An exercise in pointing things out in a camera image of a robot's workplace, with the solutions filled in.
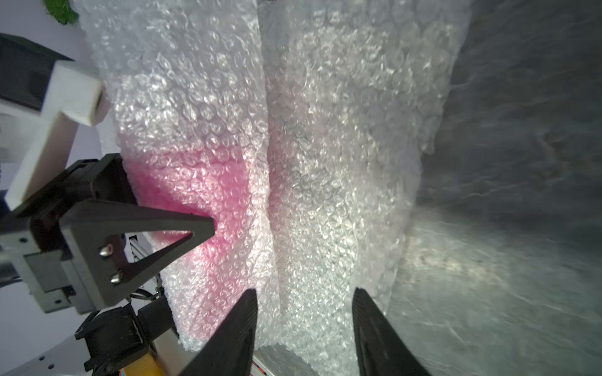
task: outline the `clear bubble wrap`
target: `clear bubble wrap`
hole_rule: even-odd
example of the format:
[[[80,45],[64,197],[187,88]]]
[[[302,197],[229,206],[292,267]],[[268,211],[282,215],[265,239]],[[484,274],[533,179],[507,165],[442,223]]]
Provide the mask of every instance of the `clear bubble wrap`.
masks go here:
[[[140,204],[217,221],[162,273],[184,346],[254,286],[257,346],[356,374],[353,290],[386,310],[467,0],[75,3]]]
[[[138,204],[213,217],[216,234],[162,273],[184,347],[199,350],[258,290],[257,343],[280,325],[267,218],[267,108],[252,1],[75,2],[114,107]],[[177,233],[153,234],[155,247]]]
[[[319,374],[357,374],[353,291],[386,310],[468,12],[439,0],[259,4],[281,342]]]

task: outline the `wire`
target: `wire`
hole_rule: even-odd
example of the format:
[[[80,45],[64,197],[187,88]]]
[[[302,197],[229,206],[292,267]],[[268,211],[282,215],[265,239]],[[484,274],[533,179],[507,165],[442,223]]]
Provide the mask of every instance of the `wire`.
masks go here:
[[[75,333],[79,332],[84,325],[86,325],[88,322],[94,320],[94,318],[100,313],[99,310],[95,310],[90,312],[90,314],[88,315],[88,317],[85,318],[85,320],[81,323],[81,325],[79,326],[79,328],[75,331]]]
[[[180,339],[180,333],[178,333],[178,329],[176,327],[172,327],[173,335],[176,336],[177,339]]]
[[[134,291],[134,292],[136,294],[144,295],[147,298],[150,298],[152,296],[152,294],[145,289],[136,289],[136,291]]]
[[[13,285],[15,283],[19,283],[19,282],[23,282],[23,280],[21,278],[15,278],[15,279],[10,279],[7,281],[2,281],[0,282],[0,289],[6,286],[10,286]]]
[[[131,297],[133,299],[140,299],[140,300],[155,300],[159,296],[161,296],[161,295],[158,292],[155,295],[153,295],[144,289],[136,289],[136,291],[134,291],[133,293],[131,293],[129,295],[129,297]]]
[[[162,289],[163,288],[163,280],[161,279],[161,274],[157,273],[157,275],[155,276],[155,279],[157,280],[157,288]]]

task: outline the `bolt head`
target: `bolt head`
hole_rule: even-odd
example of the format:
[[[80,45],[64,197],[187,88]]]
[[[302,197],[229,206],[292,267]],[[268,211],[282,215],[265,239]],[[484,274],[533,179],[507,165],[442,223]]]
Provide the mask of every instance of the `bolt head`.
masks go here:
[[[118,285],[119,283],[121,283],[122,278],[123,278],[123,273],[120,270],[117,272],[117,274],[115,274],[111,277],[111,283],[114,285]]]
[[[109,257],[113,254],[113,245],[112,244],[107,244],[104,247],[101,248],[101,252],[100,252],[102,257]]]

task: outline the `cable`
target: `cable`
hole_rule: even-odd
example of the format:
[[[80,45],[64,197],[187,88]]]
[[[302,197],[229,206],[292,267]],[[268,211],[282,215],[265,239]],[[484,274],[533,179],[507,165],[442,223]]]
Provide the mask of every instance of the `cable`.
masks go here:
[[[133,293],[131,293],[129,295],[129,297],[131,297],[133,299],[140,299],[140,300],[155,300],[159,296],[161,296],[161,295],[158,292],[155,295],[153,295],[144,289],[136,289],[136,291],[134,291]]]
[[[90,312],[90,314],[88,315],[88,317],[85,318],[85,320],[81,323],[81,325],[79,326],[79,328],[75,331],[75,333],[77,333],[78,331],[80,331],[85,324],[87,324],[88,322],[94,320],[94,318],[100,313],[99,310],[95,310]]]
[[[21,278],[15,278],[15,279],[10,279],[7,281],[2,281],[0,282],[0,289],[6,286],[10,286],[13,285],[15,283],[19,283],[19,282],[23,282],[23,280]]]
[[[180,339],[180,333],[178,333],[178,329],[176,327],[172,327],[173,335],[176,336],[177,339]]]
[[[136,294],[144,295],[147,298],[150,298],[152,296],[152,294],[145,289],[136,289],[136,291],[134,291],[134,292]]]

